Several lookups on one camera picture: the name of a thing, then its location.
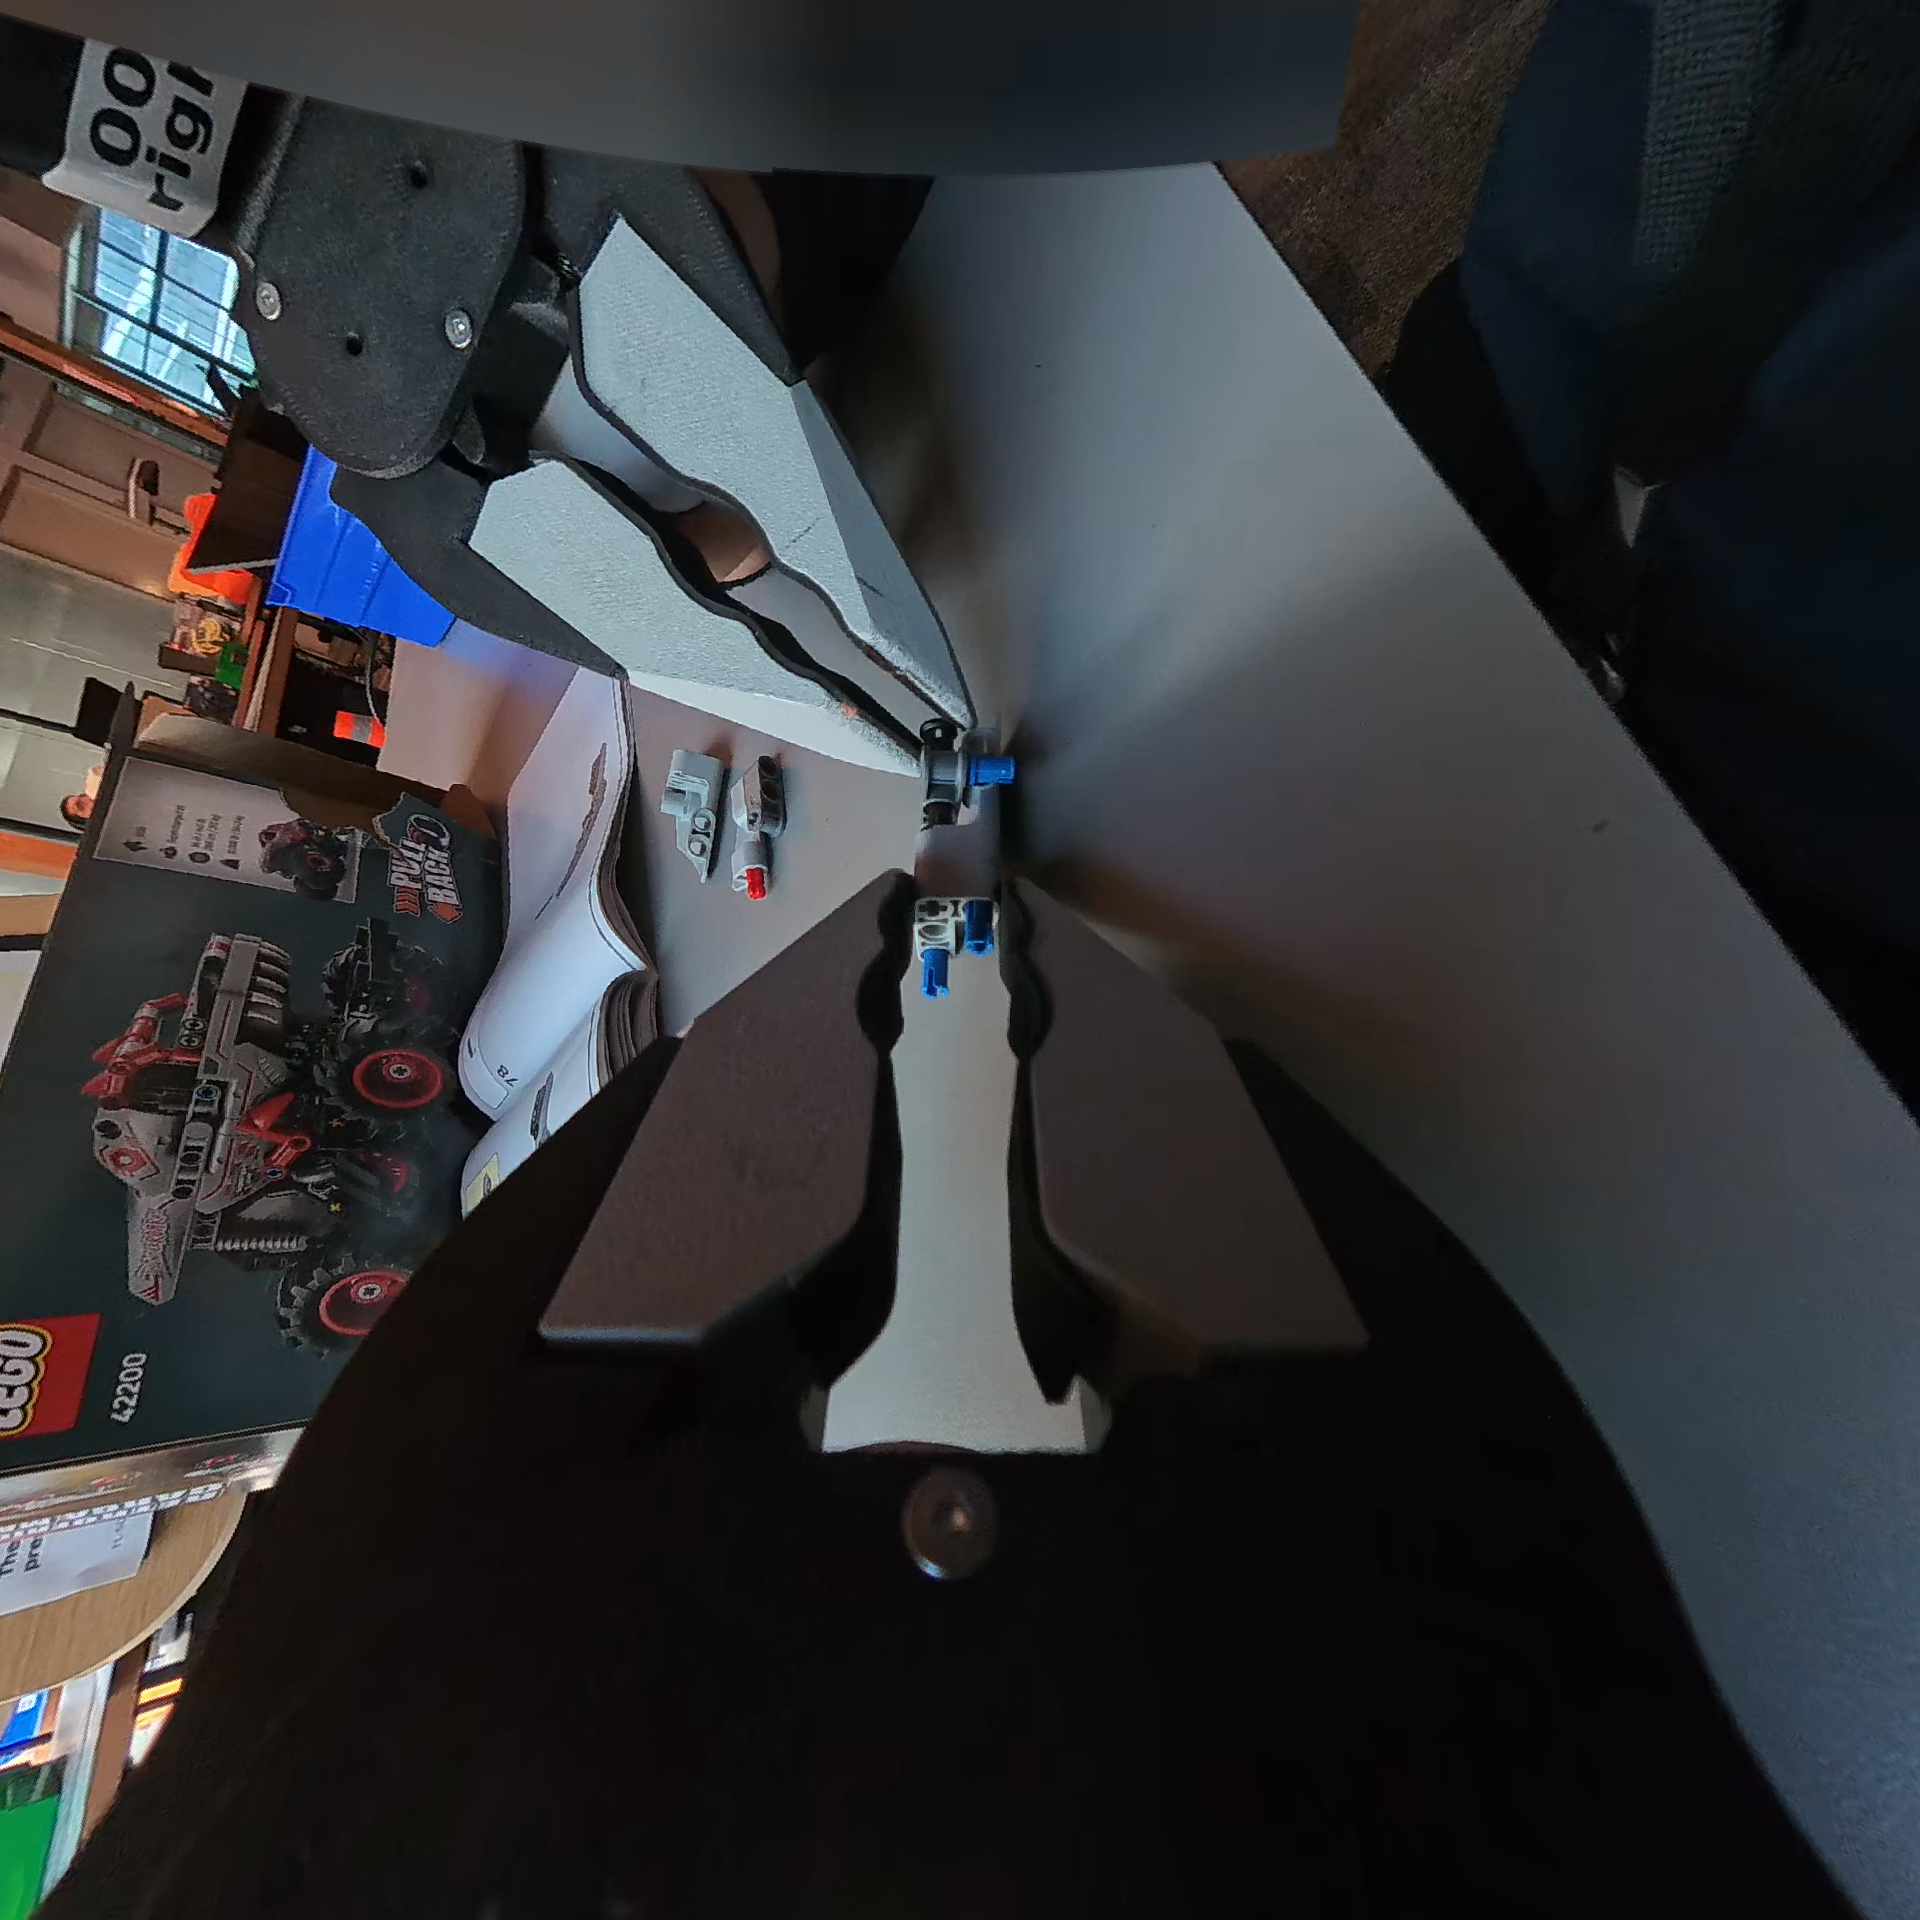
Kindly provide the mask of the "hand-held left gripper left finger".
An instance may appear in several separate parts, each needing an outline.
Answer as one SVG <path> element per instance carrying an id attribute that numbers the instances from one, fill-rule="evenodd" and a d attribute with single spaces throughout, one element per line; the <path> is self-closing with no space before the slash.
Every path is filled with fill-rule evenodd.
<path id="1" fill-rule="evenodd" d="M 901 1270 L 915 882 L 881 873 L 686 1030 L 541 1320 L 564 1352 L 830 1388 Z"/>

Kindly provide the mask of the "round wooden table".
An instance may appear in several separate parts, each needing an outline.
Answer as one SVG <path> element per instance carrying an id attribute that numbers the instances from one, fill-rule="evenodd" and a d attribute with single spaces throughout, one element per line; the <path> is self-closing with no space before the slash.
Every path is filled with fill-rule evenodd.
<path id="1" fill-rule="evenodd" d="M 246 1494 L 225 1494 L 164 1509 L 131 1575 L 7 1614 L 4 1701 L 113 1667 L 150 1642 L 206 1582 L 249 1505 Z"/>

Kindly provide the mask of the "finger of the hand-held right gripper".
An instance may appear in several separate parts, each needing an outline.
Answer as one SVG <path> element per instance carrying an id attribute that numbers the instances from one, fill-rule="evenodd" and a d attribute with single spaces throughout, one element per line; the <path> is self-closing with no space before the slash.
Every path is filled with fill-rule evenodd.
<path id="1" fill-rule="evenodd" d="M 622 216 L 577 306 L 590 399 L 661 468 L 748 520 L 868 659 L 973 727 L 948 629 L 813 385 L 776 371 Z"/>
<path id="2" fill-rule="evenodd" d="M 921 748 L 780 622 L 701 587 L 661 522 L 595 468 L 494 479 L 469 547 L 645 692 L 852 766 L 915 777 Z"/>

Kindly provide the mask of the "paned window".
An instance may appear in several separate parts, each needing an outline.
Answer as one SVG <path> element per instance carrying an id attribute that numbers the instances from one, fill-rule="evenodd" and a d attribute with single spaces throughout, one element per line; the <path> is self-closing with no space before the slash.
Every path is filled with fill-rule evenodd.
<path id="1" fill-rule="evenodd" d="M 227 417 L 255 382 L 238 289 L 227 254 L 123 211 L 86 210 L 65 247 L 61 342 Z"/>

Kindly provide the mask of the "brown wooden shelf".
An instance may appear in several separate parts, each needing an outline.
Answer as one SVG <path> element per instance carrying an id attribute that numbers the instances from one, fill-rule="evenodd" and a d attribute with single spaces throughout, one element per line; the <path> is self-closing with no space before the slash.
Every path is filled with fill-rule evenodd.
<path id="1" fill-rule="evenodd" d="M 4 547 L 160 598 L 227 431 L 84 353 L 2 322 Z"/>

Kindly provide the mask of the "open instruction booklet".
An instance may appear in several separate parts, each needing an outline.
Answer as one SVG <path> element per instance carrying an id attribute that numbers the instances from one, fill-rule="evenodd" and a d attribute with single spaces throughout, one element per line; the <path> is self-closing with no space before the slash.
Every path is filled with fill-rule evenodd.
<path id="1" fill-rule="evenodd" d="M 619 888 L 636 774 L 629 687 L 582 669 L 507 802 L 507 934 L 456 1066 L 488 1128 L 461 1174 L 470 1216 L 661 1033 L 661 981 Z"/>

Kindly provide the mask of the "white paper sign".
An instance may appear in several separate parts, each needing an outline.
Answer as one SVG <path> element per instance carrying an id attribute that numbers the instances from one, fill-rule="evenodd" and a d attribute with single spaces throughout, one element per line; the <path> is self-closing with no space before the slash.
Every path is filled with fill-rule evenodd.
<path id="1" fill-rule="evenodd" d="M 7 1485 L 2 1618 L 131 1579 L 142 1570 L 166 1498 L 131 1477 L 79 1490 Z"/>

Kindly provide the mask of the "orange plastic item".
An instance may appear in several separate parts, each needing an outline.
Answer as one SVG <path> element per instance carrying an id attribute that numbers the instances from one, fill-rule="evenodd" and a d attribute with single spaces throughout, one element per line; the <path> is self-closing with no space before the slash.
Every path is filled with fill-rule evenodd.
<path id="1" fill-rule="evenodd" d="M 185 535 L 169 563 L 166 587 L 177 596 L 242 607 L 255 582 L 268 582 L 280 560 L 286 512 L 249 517 L 246 499 L 225 492 L 192 492 L 183 502 Z"/>

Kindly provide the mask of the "white lego piece blue pins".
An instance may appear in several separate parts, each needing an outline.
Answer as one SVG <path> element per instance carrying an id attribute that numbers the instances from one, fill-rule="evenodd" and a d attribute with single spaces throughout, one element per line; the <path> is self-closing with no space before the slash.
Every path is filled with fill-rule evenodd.
<path id="1" fill-rule="evenodd" d="M 960 958 L 991 958 L 998 943 L 998 905 L 991 896 L 925 896 L 916 902 L 915 949 L 918 985 L 927 1000 L 950 993 L 950 971 Z"/>

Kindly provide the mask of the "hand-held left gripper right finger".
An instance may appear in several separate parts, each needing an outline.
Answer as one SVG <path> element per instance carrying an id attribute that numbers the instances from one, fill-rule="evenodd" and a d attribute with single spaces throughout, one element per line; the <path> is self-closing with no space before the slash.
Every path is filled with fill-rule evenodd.
<path id="1" fill-rule="evenodd" d="M 1048 1401 L 1349 1358 L 1332 1254 L 1210 1019 L 1030 880 L 1001 896 L 1012 1301 Z"/>

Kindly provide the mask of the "dark lego set box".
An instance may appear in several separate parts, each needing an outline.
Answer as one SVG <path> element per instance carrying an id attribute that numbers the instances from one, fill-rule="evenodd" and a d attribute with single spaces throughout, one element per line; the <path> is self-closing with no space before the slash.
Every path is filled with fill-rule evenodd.
<path id="1" fill-rule="evenodd" d="M 461 1216 L 502 850 L 109 759 L 4 1060 L 7 1477 L 294 1431 Z"/>

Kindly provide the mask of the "dark flat panel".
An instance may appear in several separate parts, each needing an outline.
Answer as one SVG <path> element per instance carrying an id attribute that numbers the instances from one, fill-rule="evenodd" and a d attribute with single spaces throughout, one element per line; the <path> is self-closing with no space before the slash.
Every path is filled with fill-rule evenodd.
<path id="1" fill-rule="evenodd" d="M 263 572 L 278 563 L 310 443 L 261 390 L 246 390 L 215 470 L 210 508 L 183 568 Z"/>

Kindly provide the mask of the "grey angled lego piece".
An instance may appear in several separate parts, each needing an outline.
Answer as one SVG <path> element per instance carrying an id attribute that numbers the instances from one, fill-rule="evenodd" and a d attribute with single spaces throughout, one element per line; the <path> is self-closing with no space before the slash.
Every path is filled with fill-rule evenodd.
<path id="1" fill-rule="evenodd" d="M 674 748 L 658 810 L 674 826 L 674 843 L 701 884 L 711 882 L 727 834 L 728 766 L 702 751 Z"/>

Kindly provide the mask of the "grey lego piece blue pin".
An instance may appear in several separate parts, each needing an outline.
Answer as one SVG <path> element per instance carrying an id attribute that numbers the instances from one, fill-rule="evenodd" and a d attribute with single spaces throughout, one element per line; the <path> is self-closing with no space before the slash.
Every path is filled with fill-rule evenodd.
<path id="1" fill-rule="evenodd" d="M 995 730 L 963 727 L 930 718 L 921 730 L 923 829 L 943 829 L 975 817 L 984 794 L 1010 787 L 1019 762 Z"/>

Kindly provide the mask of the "green box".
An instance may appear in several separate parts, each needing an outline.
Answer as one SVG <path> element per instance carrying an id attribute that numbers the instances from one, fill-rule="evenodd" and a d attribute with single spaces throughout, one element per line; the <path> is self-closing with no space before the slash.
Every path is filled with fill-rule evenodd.
<path id="1" fill-rule="evenodd" d="M 58 1878 L 72 1757 L 2 1769 L 2 1918 L 35 1918 Z"/>

